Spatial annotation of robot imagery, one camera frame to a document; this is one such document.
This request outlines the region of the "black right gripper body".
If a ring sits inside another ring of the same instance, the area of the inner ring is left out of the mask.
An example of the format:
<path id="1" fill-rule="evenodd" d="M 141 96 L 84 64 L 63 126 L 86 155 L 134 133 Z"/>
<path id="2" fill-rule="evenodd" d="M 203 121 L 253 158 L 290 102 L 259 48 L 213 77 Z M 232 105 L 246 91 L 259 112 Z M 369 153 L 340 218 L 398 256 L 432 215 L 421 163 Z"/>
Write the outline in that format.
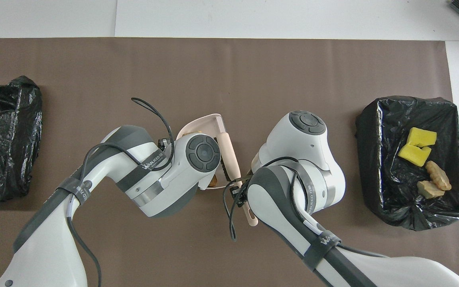
<path id="1" fill-rule="evenodd" d="M 247 189 L 249 185 L 249 180 L 252 178 L 252 175 L 246 175 L 244 177 L 236 178 L 236 182 L 242 182 L 241 187 L 234 187 L 231 188 L 231 195 L 233 198 L 233 206 L 237 205 L 238 207 L 242 207 L 244 203 L 247 202 Z"/>

